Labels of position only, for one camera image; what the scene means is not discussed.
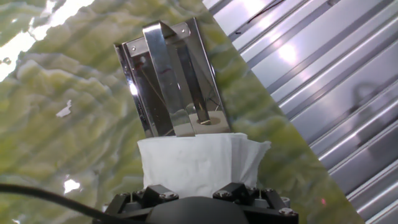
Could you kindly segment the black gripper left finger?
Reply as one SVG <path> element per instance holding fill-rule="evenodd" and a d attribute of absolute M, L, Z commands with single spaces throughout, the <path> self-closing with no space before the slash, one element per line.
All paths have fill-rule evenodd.
<path fill-rule="evenodd" d="M 143 223 L 180 223 L 171 212 L 155 214 L 158 205 L 179 199 L 179 195 L 163 185 L 150 185 L 142 190 L 117 194 L 103 210 L 105 214 L 127 221 Z"/>

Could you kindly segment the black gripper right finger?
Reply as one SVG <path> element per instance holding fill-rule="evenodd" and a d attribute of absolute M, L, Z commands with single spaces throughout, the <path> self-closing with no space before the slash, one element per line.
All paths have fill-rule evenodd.
<path fill-rule="evenodd" d="M 248 223 L 299 223 L 299 214 L 290 207 L 290 200 L 284 200 L 274 189 L 231 182 L 214 192 L 212 198 L 236 205 Z"/>

